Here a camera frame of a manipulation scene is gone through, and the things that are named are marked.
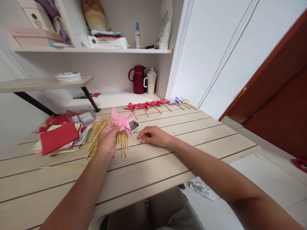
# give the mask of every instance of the hand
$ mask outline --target hand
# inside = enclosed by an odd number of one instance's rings
[[[97,148],[97,151],[99,151],[99,153],[101,152],[101,154],[111,157],[115,156],[115,151],[116,151],[115,140],[121,126],[122,126],[121,123],[118,123],[117,125],[110,124],[100,131],[98,136],[98,148]],[[111,127],[114,128],[107,133],[106,131]]]
[[[138,135],[138,140],[141,139],[141,143],[151,143],[162,147],[168,147],[175,139],[172,135],[164,132],[157,126],[146,126]]]

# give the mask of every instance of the floor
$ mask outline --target floor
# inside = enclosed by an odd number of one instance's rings
[[[307,173],[291,163],[293,156],[225,117],[222,122],[262,148],[257,153],[230,165],[270,195],[297,222],[307,229]],[[219,197],[213,202],[195,193],[185,183],[182,192],[197,213],[205,230],[243,230],[228,204]],[[99,229],[103,218],[93,221],[89,229]]]

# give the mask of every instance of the pink box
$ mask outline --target pink box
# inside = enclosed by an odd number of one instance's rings
[[[8,28],[20,46],[50,47],[49,42],[63,43],[61,35],[43,29],[34,28]]]

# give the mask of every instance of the pants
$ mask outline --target pants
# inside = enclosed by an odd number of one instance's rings
[[[148,216],[140,201],[111,213],[107,230],[203,229],[178,186],[151,197],[150,208]]]

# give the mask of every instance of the white bag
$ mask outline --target white bag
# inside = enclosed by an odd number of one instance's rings
[[[173,1],[163,0],[161,5],[162,20],[159,29],[159,35],[156,41],[155,49],[167,50],[169,47],[170,27],[173,17]]]

